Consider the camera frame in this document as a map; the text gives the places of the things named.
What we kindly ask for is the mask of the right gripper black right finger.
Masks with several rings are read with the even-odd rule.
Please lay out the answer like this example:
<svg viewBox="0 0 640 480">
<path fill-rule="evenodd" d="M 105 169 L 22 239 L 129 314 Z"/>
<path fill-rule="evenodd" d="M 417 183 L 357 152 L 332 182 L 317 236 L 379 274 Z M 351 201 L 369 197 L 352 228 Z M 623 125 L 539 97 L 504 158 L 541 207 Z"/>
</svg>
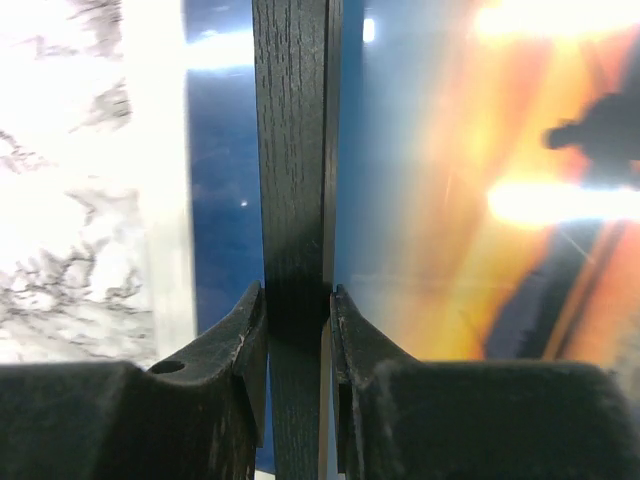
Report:
<svg viewBox="0 0 640 480">
<path fill-rule="evenodd" d="M 349 479 L 635 479 L 639 435 L 584 363 L 423 362 L 330 299 L 337 466 Z"/>
</svg>

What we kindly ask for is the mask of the black picture frame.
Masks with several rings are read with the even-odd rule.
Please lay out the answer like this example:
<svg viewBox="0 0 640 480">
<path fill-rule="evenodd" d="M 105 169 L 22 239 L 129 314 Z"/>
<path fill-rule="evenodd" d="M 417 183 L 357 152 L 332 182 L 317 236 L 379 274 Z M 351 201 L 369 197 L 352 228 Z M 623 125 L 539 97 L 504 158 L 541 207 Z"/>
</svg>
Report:
<svg viewBox="0 0 640 480">
<path fill-rule="evenodd" d="M 252 8 L 275 473 L 323 479 L 343 5 Z"/>
</svg>

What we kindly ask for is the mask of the sunset fishing photo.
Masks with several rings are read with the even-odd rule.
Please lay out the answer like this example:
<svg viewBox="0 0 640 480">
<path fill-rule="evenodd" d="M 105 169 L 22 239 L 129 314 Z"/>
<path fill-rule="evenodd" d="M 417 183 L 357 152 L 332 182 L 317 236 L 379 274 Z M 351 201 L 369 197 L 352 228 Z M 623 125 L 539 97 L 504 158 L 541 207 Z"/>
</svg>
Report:
<svg viewBox="0 0 640 480">
<path fill-rule="evenodd" d="M 256 1 L 185 5 L 197 321 L 264 278 Z M 639 5 L 339 1 L 333 285 L 424 360 L 639 364 Z"/>
</svg>

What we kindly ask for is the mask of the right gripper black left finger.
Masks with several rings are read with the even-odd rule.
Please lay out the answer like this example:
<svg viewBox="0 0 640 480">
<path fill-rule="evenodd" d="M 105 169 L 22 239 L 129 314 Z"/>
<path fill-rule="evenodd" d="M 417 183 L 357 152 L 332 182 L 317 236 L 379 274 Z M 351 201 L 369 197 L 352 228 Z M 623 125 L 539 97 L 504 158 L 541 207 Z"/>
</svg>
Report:
<svg viewBox="0 0 640 480">
<path fill-rule="evenodd" d="M 148 369 L 5 365 L 5 479 L 250 479 L 264 440 L 267 319 L 249 286 L 214 327 Z"/>
</svg>

